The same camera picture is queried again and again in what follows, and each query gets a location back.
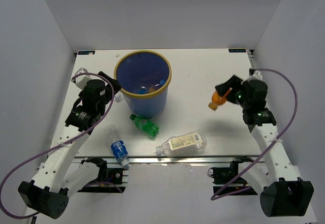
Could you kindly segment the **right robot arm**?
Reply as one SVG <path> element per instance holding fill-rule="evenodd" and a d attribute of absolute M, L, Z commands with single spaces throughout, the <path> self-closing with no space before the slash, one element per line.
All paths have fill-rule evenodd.
<path fill-rule="evenodd" d="M 211 102 L 217 106 L 230 102 L 242 108 L 243 121 L 256 140 L 261 154 L 254 160 L 239 159 L 230 164 L 230 180 L 213 196 L 224 197 L 230 184 L 245 180 L 248 189 L 259 195 L 262 211 L 267 217 L 304 216 L 312 195 L 313 185 L 304 181 L 291 164 L 280 140 L 277 122 L 268 109 L 267 84 L 257 75 L 243 80 L 233 75 L 228 81 L 216 85 Z"/>

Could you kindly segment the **blue label water bottle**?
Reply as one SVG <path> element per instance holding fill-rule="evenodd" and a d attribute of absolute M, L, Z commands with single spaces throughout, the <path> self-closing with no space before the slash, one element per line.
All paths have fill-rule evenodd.
<path fill-rule="evenodd" d="M 155 92 L 156 90 L 160 89 L 165 84 L 165 80 L 160 80 L 158 83 L 148 85 L 148 86 L 141 86 L 138 94 L 147 94 Z"/>

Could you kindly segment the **orange patterned bottle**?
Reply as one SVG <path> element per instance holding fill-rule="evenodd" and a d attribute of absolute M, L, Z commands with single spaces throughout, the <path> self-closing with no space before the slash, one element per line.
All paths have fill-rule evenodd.
<path fill-rule="evenodd" d="M 208 107 L 212 109 L 213 111 L 216 111 L 219 106 L 222 106 L 219 102 L 220 95 L 218 94 L 217 90 L 214 92 L 211 98 L 211 102 L 209 103 Z"/>

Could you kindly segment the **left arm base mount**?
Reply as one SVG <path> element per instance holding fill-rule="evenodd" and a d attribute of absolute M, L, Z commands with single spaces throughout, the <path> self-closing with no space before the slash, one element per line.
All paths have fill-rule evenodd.
<path fill-rule="evenodd" d="M 129 176 L 128 168 L 114 167 L 113 164 L 100 157 L 83 159 L 80 167 L 84 163 L 95 164 L 99 168 L 99 175 L 81 188 L 79 193 L 124 193 Z"/>

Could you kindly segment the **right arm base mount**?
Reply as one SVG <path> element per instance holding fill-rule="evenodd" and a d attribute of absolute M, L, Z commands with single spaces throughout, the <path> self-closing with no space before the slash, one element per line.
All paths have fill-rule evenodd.
<path fill-rule="evenodd" d="M 211 167 L 207 174 L 213 179 L 213 193 L 215 194 L 220 188 L 222 188 L 227 182 L 234 178 L 238 173 L 238 165 L 241 163 L 252 163 L 253 158 L 247 156 L 235 157 L 229 166 L 226 167 Z M 228 194 L 234 191 L 239 191 L 246 187 L 250 187 L 248 182 L 242 177 L 235 180 L 230 186 L 225 188 L 219 193 L 219 195 Z M 256 196 L 257 193 L 250 187 L 250 189 L 235 193 L 235 196 Z"/>

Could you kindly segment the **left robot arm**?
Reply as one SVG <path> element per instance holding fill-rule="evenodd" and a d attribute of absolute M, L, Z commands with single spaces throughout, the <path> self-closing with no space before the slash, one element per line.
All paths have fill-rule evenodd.
<path fill-rule="evenodd" d="M 18 187 L 27 207 L 52 219 L 63 214 L 69 199 L 85 185 L 106 180 L 107 162 L 100 157 L 84 159 L 79 169 L 71 174 L 67 171 L 121 90 L 119 82 L 102 71 L 93 74 L 80 70 L 72 82 L 81 91 L 65 120 L 58 145 L 50 151 L 36 175 Z"/>

